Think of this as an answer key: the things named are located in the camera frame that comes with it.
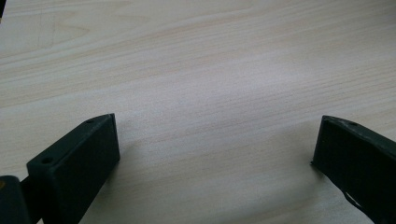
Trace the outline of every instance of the black bracket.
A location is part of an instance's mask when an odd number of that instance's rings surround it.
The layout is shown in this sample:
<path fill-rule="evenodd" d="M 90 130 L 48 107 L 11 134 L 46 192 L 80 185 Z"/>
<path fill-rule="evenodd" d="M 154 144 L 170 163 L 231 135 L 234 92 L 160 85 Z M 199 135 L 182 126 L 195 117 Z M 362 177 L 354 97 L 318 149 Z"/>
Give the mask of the black bracket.
<path fill-rule="evenodd" d="M 358 123 L 323 116 L 312 165 L 374 223 L 396 223 L 396 143 Z"/>
<path fill-rule="evenodd" d="M 27 163 L 0 176 L 0 223 L 79 223 L 120 160 L 114 114 L 89 119 Z"/>

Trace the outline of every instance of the small hole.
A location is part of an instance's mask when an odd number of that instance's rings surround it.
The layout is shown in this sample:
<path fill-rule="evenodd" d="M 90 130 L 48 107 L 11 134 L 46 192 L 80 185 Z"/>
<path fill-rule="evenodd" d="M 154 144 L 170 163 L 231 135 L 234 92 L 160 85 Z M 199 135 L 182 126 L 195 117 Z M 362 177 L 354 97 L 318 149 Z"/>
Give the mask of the small hole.
<path fill-rule="evenodd" d="M 44 158 L 41 162 L 43 164 L 48 164 L 48 163 L 51 163 L 52 161 L 53 161 L 52 157 L 47 157 L 47 158 Z"/>

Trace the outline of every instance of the light wood surface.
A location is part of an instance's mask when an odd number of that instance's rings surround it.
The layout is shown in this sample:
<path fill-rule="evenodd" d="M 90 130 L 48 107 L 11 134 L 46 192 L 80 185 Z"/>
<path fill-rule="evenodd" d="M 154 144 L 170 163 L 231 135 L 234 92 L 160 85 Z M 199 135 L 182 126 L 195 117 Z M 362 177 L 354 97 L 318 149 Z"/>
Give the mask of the light wood surface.
<path fill-rule="evenodd" d="M 101 223 L 371 223 L 313 170 L 321 116 L 396 139 L 396 2 L 7 1 L 0 175 L 115 113 Z"/>

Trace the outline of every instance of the black clamp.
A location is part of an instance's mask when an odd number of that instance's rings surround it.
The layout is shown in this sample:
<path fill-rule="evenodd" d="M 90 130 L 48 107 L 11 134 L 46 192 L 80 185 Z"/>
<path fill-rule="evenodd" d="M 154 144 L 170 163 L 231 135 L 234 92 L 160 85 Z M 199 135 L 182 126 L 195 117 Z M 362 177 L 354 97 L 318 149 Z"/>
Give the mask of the black clamp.
<path fill-rule="evenodd" d="M 27 163 L 0 176 L 0 223 L 77 224 L 120 160 L 114 114 L 89 119 Z"/>
<path fill-rule="evenodd" d="M 396 143 L 358 123 L 323 116 L 312 165 L 374 223 L 396 223 Z"/>

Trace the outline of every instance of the wood grain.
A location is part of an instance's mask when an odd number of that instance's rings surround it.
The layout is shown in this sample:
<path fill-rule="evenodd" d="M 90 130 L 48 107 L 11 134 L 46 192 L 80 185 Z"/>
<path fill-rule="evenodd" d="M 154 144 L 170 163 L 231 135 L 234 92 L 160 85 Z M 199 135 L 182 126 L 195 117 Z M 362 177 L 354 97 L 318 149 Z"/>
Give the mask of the wood grain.
<path fill-rule="evenodd" d="M 309 166 L 322 115 L 396 139 L 396 3 L 8 1 L 0 175 L 116 113 L 81 223 L 371 223 Z"/>

